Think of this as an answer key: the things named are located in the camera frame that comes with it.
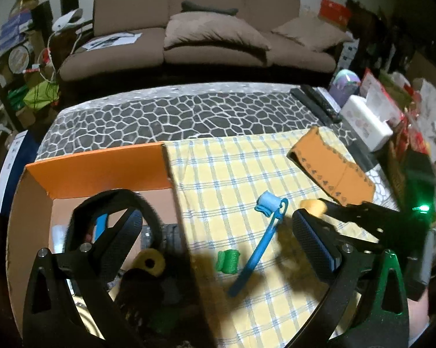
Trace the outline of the person right hand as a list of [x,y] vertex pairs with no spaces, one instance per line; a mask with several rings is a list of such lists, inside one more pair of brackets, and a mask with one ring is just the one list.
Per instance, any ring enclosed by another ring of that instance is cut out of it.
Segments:
[[428,328],[430,324],[429,317],[429,292],[425,290],[418,301],[408,298],[409,314],[409,339],[410,347]]

